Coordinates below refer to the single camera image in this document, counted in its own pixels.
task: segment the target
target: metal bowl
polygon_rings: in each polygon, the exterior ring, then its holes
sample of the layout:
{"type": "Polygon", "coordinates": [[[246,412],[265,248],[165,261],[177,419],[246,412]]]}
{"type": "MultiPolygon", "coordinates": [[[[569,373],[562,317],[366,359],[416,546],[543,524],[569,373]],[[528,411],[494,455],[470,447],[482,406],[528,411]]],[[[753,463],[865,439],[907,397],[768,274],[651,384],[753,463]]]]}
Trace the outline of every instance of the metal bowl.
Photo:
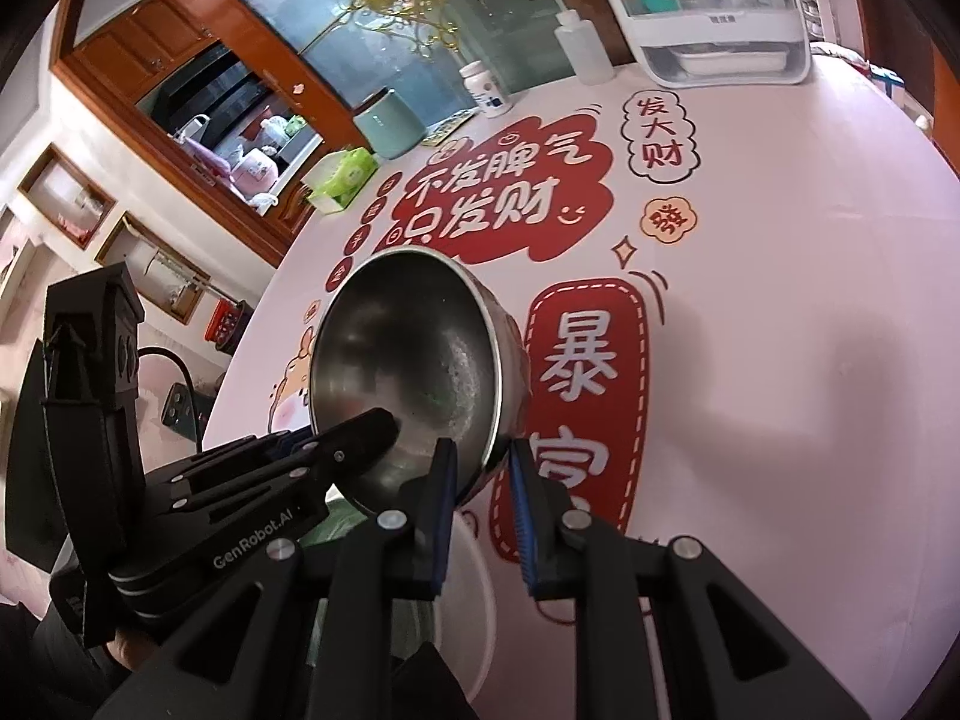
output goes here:
{"type": "Polygon", "coordinates": [[[323,432],[374,406],[400,437],[376,466],[338,485],[382,512],[426,474],[439,437],[457,442],[457,502],[490,478],[529,397],[520,330],[458,264],[421,247],[386,250],[351,274],[330,305],[310,365],[310,420],[323,432]]]}

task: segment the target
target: bolt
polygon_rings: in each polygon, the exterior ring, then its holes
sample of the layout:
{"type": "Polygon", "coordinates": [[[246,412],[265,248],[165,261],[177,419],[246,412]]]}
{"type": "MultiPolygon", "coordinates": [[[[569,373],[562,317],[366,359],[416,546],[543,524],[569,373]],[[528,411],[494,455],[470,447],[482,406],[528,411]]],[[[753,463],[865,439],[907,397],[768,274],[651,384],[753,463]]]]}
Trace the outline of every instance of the bolt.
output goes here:
{"type": "Polygon", "coordinates": [[[407,515],[400,512],[399,509],[387,509],[386,512],[380,513],[380,516],[376,519],[376,524],[385,531],[398,531],[407,524],[407,515]]]}
{"type": "Polygon", "coordinates": [[[704,551],[704,546],[693,536],[680,536],[673,542],[673,552],[684,560],[696,560],[704,551]]]}
{"type": "Polygon", "coordinates": [[[593,518],[582,509],[570,509],[563,513],[560,522],[563,522],[563,526],[571,531],[583,531],[590,527],[593,518]]]}
{"type": "Polygon", "coordinates": [[[270,560],[287,560],[287,557],[293,557],[296,552],[296,546],[289,538],[275,538],[267,544],[267,557],[270,560]]]}

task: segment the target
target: transparent cabinet cover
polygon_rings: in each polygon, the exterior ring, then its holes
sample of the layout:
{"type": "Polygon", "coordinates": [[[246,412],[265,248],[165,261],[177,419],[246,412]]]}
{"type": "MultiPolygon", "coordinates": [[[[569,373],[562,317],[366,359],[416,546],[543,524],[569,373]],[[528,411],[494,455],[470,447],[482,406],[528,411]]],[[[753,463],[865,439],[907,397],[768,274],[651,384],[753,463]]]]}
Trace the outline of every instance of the transparent cabinet cover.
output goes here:
{"type": "Polygon", "coordinates": [[[799,83],[799,0],[610,0],[637,61],[668,87],[799,83]]]}

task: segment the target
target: floor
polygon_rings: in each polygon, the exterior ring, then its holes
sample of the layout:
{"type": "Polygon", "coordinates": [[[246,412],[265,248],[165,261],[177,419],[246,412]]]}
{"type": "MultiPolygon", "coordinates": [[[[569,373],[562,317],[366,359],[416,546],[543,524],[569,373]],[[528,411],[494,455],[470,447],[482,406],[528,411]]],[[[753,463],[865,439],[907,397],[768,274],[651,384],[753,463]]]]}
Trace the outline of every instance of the floor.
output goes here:
{"type": "MultiPolygon", "coordinates": [[[[30,359],[34,341],[43,329],[43,304],[46,288],[74,275],[64,261],[46,247],[40,247],[31,261],[30,269],[16,296],[3,325],[0,326],[0,396],[11,402],[0,422],[0,522],[3,521],[3,478],[6,475],[8,446],[10,445],[13,409],[20,391],[23,374],[30,359]]],[[[141,325],[140,346],[163,346],[184,359],[198,389],[212,391],[223,371],[196,353],[176,343],[164,333],[141,325]]],[[[169,360],[160,357],[145,358],[141,362],[140,397],[136,403],[136,417],[140,449],[147,470],[171,463],[194,453],[190,440],[176,435],[160,423],[160,409],[170,386],[181,375],[169,360]]],[[[6,551],[4,535],[0,532],[0,596],[23,602],[37,615],[42,615],[49,603],[47,576],[6,551]]]]}

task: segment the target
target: table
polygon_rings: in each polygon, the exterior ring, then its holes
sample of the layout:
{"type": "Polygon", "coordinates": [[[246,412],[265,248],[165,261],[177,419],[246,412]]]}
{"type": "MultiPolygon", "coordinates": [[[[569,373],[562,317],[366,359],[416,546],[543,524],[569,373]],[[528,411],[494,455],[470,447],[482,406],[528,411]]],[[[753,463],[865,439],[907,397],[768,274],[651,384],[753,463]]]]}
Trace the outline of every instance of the table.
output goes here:
{"type": "MultiPolygon", "coordinates": [[[[956,176],[839,60],[796,87],[558,81],[314,215],[205,443],[308,423],[344,276],[443,250],[525,330],[541,473],[631,536],[702,538],[892,720],[960,631],[959,221],[956,176]]],[[[499,481],[464,515],[499,632],[475,707],[572,718],[569,605],[526,597],[499,481]]]]}

